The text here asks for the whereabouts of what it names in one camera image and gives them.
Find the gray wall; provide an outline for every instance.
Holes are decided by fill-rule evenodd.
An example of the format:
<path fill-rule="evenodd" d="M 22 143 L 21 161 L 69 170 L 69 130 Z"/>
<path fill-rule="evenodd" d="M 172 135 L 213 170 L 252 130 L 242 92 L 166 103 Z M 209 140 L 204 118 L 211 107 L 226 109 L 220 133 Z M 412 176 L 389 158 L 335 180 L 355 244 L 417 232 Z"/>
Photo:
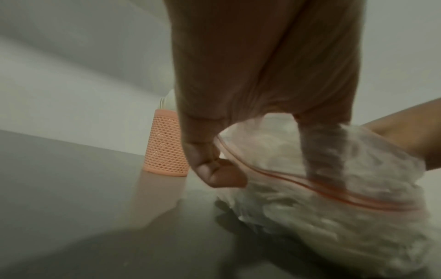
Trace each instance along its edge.
<path fill-rule="evenodd" d="M 161 1 L 145 3 L 156 13 L 126 0 L 0 0 L 0 36 L 164 95 L 170 31 Z"/>

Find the gray countertop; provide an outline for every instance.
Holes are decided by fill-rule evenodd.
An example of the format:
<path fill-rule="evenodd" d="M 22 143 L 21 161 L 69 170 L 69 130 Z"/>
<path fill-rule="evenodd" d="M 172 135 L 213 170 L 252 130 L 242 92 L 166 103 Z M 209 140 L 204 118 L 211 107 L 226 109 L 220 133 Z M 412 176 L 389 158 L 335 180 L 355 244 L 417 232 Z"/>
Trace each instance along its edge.
<path fill-rule="evenodd" d="M 194 174 L 0 131 L 0 278 L 350 278 L 254 234 Z M 438 279 L 435 262 L 407 279 Z"/>

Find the clear plastic bag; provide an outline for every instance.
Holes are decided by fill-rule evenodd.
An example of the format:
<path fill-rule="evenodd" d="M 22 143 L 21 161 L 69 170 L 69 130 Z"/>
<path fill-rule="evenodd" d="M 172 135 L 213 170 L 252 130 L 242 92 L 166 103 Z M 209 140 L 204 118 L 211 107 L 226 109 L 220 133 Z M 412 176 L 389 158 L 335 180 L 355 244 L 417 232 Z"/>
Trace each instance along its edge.
<path fill-rule="evenodd" d="M 216 145 L 249 179 L 218 197 L 251 228 L 295 236 L 363 277 L 405 275 L 435 251 L 438 230 L 415 184 L 424 162 L 362 127 L 300 135 L 291 116 L 272 114 L 228 128 Z"/>

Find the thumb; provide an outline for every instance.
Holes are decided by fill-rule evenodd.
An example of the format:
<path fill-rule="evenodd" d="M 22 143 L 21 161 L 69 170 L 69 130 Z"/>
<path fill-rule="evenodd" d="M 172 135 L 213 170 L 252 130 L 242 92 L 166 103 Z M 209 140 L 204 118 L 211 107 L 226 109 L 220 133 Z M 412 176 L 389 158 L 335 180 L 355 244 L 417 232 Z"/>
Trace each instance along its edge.
<path fill-rule="evenodd" d="M 230 161 L 219 158 L 213 144 L 223 129 L 217 120 L 194 119 L 180 114 L 182 149 L 193 171 L 213 188 L 245 187 L 245 174 Z"/>

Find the forearm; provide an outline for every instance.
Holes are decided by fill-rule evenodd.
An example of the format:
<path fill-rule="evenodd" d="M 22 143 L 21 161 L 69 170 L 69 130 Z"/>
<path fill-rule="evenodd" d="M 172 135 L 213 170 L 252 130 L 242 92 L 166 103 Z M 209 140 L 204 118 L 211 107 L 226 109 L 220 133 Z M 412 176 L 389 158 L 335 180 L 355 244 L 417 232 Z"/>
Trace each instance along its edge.
<path fill-rule="evenodd" d="M 441 168 L 441 98 L 369 122 L 365 127 L 422 157 L 427 170 Z"/>

